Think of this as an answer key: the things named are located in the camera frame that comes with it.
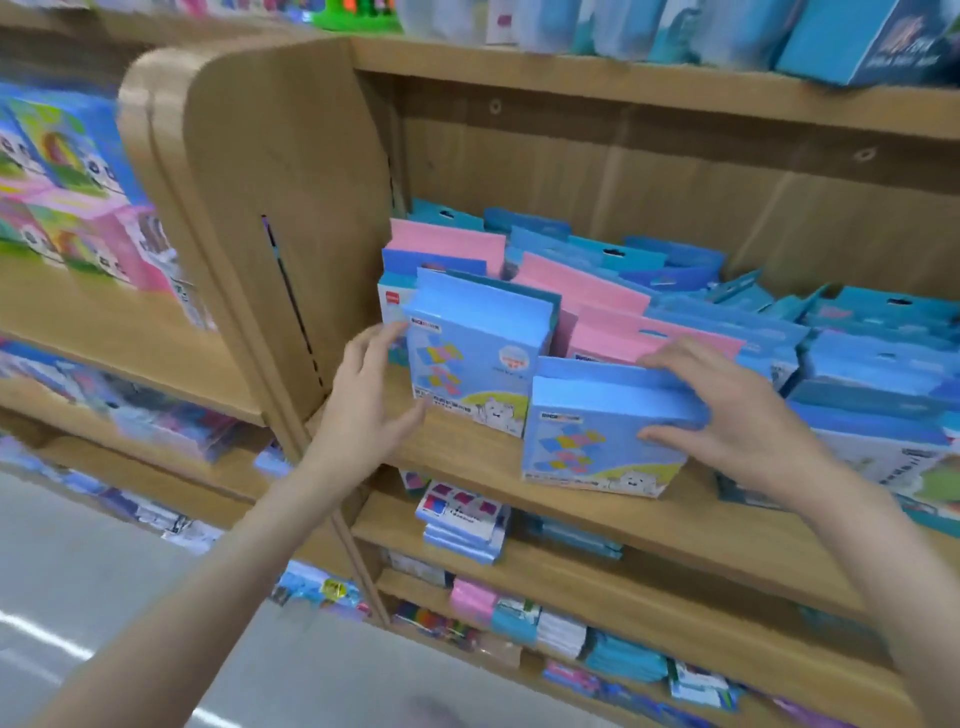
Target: gray floor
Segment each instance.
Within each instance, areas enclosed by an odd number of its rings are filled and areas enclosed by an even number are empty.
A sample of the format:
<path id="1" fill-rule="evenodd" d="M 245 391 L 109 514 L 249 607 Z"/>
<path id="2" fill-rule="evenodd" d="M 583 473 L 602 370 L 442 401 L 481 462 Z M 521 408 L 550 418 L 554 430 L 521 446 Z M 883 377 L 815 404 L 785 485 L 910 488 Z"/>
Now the gray floor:
<path id="1" fill-rule="evenodd" d="M 36 711 L 194 559 L 135 526 L 0 473 L 0 728 Z M 189 725 L 394 726 L 401 707 L 418 695 L 441 699 L 471 727 L 610 725 L 302 604 L 260 609 Z"/>

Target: blurry shelf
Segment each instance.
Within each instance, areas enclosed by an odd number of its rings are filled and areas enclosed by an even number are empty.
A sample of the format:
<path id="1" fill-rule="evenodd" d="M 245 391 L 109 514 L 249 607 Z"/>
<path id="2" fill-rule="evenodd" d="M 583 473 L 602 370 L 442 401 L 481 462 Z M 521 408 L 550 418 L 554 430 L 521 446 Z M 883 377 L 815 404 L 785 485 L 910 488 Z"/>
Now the blurry shelf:
<path id="1" fill-rule="evenodd" d="M 265 18 L 195 18 L 187 14 L 85 10 L 44 11 L 0 0 L 0 26 L 42 31 L 87 41 L 183 45 L 275 29 Z"/>
<path id="2" fill-rule="evenodd" d="M 223 337 L 191 325 L 173 296 L 5 255 L 4 336 L 263 425 Z"/>
<path id="3" fill-rule="evenodd" d="M 450 657 L 454 657 L 457 660 L 463 660 L 465 663 L 469 663 L 475 667 L 480 667 L 481 669 L 484 669 L 487 672 L 492 672 L 495 675 L 499 675 L 506 680 L 519 683 L 530 690 L 541 692 L 544 695 L 549 695 L 550 697 L 561 700 L 564 703 L 568 703 L 577 708 L 585 710 L 588 713 L 592 713 L 595 716 L 600 716 L 606 720 L 609 720 L 611 723 L 615 723 L 616 725 L 628 726 L 629 728 L 656 728 L 657 726 L 657 724 L 652 720 L 649 720 L 643 716 L 638 716 L 623 708 L 617 708 L 599 700 L 586 697 L 585 695 L 580 695 L 572 690 L 564 688 L 563 686 L 551 683 L 549 680 L 544 680 L 541 675 L 543 673 L 545 663 L 540 655 L 524 650 L 520 659 L 520 668 L 510 669 L 509 667 L 500 665 L 496 661 L 487 659 L 482 655 L 477 655 L 472 652 L 465 652 L 464 650 L 455 647 L 452 644 L 431 639 L 422 634 L 421 631 L 413 625 L 393 624 L 391 625 L 391 629 L 396 634 L 400 635 L 401 637 L 405 637 L 408 640 L 423 644 L 432 649 L 440 650 L 441 652 L 449 655 Z"/>
<path id="4" fill-rule="evenodd" d="M 352 533 L 825 715 L 876 728 L 920 725 L 891 668 L 816 641 L 788 603 L 639 552 L 601 563 L 515 536 L 495 565 L 482 566 L 426 544 L 415 507 L 374 491 Z"/>
<path id="5" fill-rule="evenodd" d="M 409 574 L 405 574 L 393 569 L 385 569 L 383 573 L 380 574 L 380 578 L 376 580 L 376 588 L 384 594 L 413 602 L 424 609 L 429 609 L 430 611 L 444 615 L 445 617 L 459 619 L 460 621 L 469 624 L 471 627 L 475 627 L 484 631 L 490 630 L 488 625 L 465 618 L 453 607 L 451 607 L 449 590 L 435 587 L 432 584 L 427 584 L 425 581 L 417 579 L 414 576 L 410 576 Z M 525 649 L 536 652 L 543 658 L 554 659 L 557 662 L 561 662 L 572 667 L 593 671 L 589 670 L 588 667 L 577 660 L 570 660 L 569 658 L 544 652 L 539 646 L 533 649 Z M 737 713 L 726 713 L 721 710 L 702 708 L 693 703 L 683 703 L 674 700 L 670 696 L 669 691 L 662 681 L 652 684 L 638 683 L 633 680 L 624 680 L 623 678 L 619 677 L 610 677 L 602 674 L 600 676 L 608 682 L 617 683 L 633 692 L 646 695 L 647 697 L 657 700 L 658 702 L 668 703 L 676 706 L 682 711 L 703 717 L 707 720 L 710 720 L 717 726 L 722 726 L 723 728 L 727 728 L 727 726 L 730 726 L 730 728 L 748 728 L 754 726 L 756 728 L 775 728 L 776 726 L 783 726 L 783 728 L 787 728 L 787 726 L 795 725 L 785 713 L 780 712 L 772 705 L 764 703 L 752 696 L 747 696 L 741 699 L 740 710 Z"/>
<path id="6" fill-rule="evenodd" d="M 216 462 L 207 463 L 126 437 L 109 419 L 62 400 L 29 379 L 0 379 L 0 407 L 247 502 L 254 502 L 270 487 L 270 478 L 253 465 L 253 459 L 273 438 L 263 427 L 241 425 L 234 446 Z"/>
<path id="7" fill-rule="evenodd" d="M 388 370 L 386 406 L 395 415 L 412 403 L 410 374 L 396 366 Z M 799 517 L 719 500 L 712 474 L 696 463 L 684 468 L 659 500 L 650 500 L 525 483 L 519 478 L 521 456 L 516 437 L 432 407 L 426 424 L 390 464 L 769 594 L 869 620 L 859 594 Z M 960 540 L 928 535 L 960 568 Z"/>
<path id="8" fill-rule="evenodd" d="M 545 56 L 506 47 L 468 47 L 403 36 L 354 36 L 360 71 L 415 76 L 670 109 L 867 132 L 960 139 L 960 93 L 938 88 L 836 88 L 776 73 L 692 65 Z"/>
<path id="9" fill-rule="evenodd" d="M 0 385 L 6 386 L 6 382 L 8 380 L 0 379 Z M 250 510 L 253 503 L 252 497 L 242 497 L 235 493 L 227 495 L 210 490 L 83 437 L 63 434 L 52 427 L 43 433 L 36 423 L 15 412 L 0 409 L 0 430 L 10 432 L 21 441 L 25 434 L 32 433 L 32 442 L 25 444 L 44 460 L 87 473 L 114 488 L 155 500 L 183 513 L 184 516 L 207 522 L 217 528 L 232 528 Z M 232 453 L 225 455 L 217 465 L 221 465 L 224 459 L 231 455 Z M 238 463 L 233 467 L 239 471 Z M 250 467 L 256 472 L 252 461 Z M 295 556 L 340 578 L 353 578 L 353 565 L 329 522 L 317 528 Z"/>

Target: hand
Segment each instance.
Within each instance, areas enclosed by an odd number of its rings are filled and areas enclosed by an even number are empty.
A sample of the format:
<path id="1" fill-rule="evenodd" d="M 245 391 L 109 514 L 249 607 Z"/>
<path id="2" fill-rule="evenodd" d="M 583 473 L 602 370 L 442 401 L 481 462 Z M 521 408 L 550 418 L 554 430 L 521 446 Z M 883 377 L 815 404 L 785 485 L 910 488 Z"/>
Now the hand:
<path id="1" fill-rule="evenodd" d="M 370 327 L 347 344 L 301 468 L 337 487 L 355 488 L 423 422 L 427 400 L 417 400 L 395 420 L 388 421 L 383 411 L 387 351 L 406 326 Z"/>
<path id="2" fill-rule="evenodd" d="M 828 495 L 830 475 L 843 466 L 762 376 L 689 338 L 637 364 L 669 369 L 711 413 L 702 430 L 654 425 L 641 430 L 640 439 L 682 450 L 802 515 Z"/>

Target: right hand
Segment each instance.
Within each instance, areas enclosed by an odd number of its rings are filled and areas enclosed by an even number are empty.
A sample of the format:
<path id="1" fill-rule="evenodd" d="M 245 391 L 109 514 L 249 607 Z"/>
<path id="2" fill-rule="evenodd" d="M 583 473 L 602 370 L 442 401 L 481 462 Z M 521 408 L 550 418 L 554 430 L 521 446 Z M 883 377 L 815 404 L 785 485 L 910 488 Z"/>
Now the right hand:
<path id="1" fill-rule="evenodd" d="M 690 338 L 637 364 L 670 370 L 711 413 L 702 430 L 651 425 L 638 433 L 641 440 L 682 450 L 801 515 L 828 496 L 830 474 L 843 466 L 762 376 Z"/>

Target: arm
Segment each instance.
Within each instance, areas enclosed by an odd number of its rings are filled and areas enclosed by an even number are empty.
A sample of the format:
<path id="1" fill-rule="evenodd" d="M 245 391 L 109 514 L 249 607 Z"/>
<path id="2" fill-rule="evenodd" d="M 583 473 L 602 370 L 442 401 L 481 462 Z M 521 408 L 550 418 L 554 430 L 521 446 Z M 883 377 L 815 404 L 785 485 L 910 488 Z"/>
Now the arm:
<path id="1" fill-rule="evenodd" d="M 168 595 L 77 670 L 31 728 L 174 728 L 190 718 L 297 547 L 417 427 L 386 422 L 387 349 L 374 327 L 344 352 L 313 444 Z"/>
<path id="2" fill-rule="evenodd" d="M 687 381 L 710 424 L 639 437 L 688 452 L 799 514 L 861 592 L 931 726 L 960 716 L 960 581 L 881 486 L 838 462 L 760 376 L 696 341 L 639 362 Z"/>

